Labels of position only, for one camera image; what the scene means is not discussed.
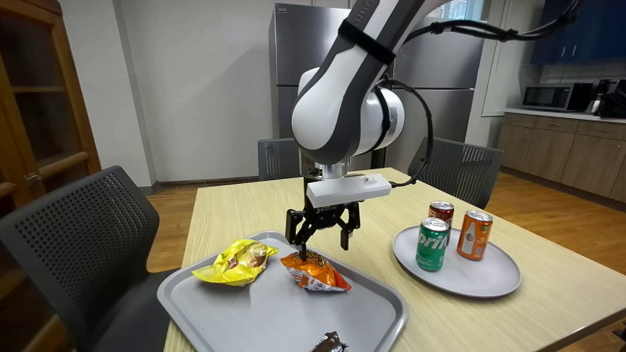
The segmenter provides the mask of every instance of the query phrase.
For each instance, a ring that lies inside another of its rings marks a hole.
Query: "green can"
[[[427,272],[437,272],[445,266],[451,227],[447,221],[429,217],[419,227],[417,264]]]

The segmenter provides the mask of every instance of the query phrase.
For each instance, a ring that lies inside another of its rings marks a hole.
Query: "red can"
[[[490,213],[472,209],[464,217],[456,252],[468,260],[482,260],[490,244],[494,219]]]
[[[453,229],[455,205],[451,201],[433,201],[429,217],[443,219],[449,223],[449,229]]]

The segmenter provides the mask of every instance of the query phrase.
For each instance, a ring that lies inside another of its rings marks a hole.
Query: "chip bag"
[[[308,250],[308,258],[302,260],[300,252],[280,260],[296,283],[308,291],[351,291],[351,283],[331,266],[327,258]]]
[[[192,274],[200,281],[222,283],[222,285],[247,285],[253,283],[267,268],[271,256],[278,250],[265,242],[251,238],[235,240],[228,246],[212,266],[194,270]]]

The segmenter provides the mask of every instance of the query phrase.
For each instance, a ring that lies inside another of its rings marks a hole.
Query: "can lid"
[[[423,227],[431,229],[431,231],[449,231],[449,223],[437,217],[427,217],[423,219]]]
[[[470,209],[468,217],[494,223],[494,217],[482,209]]]
[[[433,201],[431,207],[437,209],[455,209],[455,205],[451,201]]]

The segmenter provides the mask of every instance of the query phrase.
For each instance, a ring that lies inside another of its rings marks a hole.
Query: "stainless steel refrigerator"
[[[320,66],[331,49],[347,8],[277,4],[271,25],[271,70],[275,137],[292,137],[292,109],[302,72]],[[423,35],[404,47],[396,78],[417,86],[435,115],[435,135],[464,141],[484,41],[458,33]],[[388,152],[386,164],[408,170],[421,139],[427,135],[421,105],[402,94],[408,109],[406,129]],[[365,168],[361,156],[353,168]]]

